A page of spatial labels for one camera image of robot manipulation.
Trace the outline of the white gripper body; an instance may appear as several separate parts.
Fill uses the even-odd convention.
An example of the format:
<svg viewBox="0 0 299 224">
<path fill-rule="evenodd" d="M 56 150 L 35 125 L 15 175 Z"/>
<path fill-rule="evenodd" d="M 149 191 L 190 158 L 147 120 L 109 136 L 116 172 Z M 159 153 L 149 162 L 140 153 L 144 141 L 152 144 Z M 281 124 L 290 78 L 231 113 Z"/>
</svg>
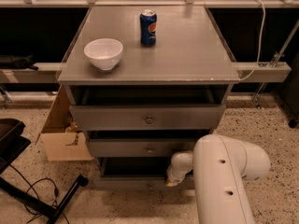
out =
<svg viewBox="0 0 299 224">
<path fill-rule="evenodd" d="M 174 182 L 178 185 L 185 179 L 186 174 L 190 170 L 191 170 L 190 168 L 179 169 L 176 168 L 175 166 L 170 165 L 166 171 L 166 176 L 167 176 L 166 180 Z"/>
</svg>

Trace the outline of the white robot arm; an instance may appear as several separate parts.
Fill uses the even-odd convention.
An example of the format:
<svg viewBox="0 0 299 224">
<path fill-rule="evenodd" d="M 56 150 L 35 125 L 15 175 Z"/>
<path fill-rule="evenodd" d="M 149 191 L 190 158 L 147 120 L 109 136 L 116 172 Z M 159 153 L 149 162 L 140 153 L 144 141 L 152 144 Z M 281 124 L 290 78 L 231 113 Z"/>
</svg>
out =
<svg viewBox="0 0 299 224">
<path fill-rule="evenodd" d="M 193 173 L 199 224 L 255 224 L 243 182 L 266 177 L 270 167 L 261 147 L 209 134 L 172 156 L 165 184 L 175 187 Z"/>
</svg>

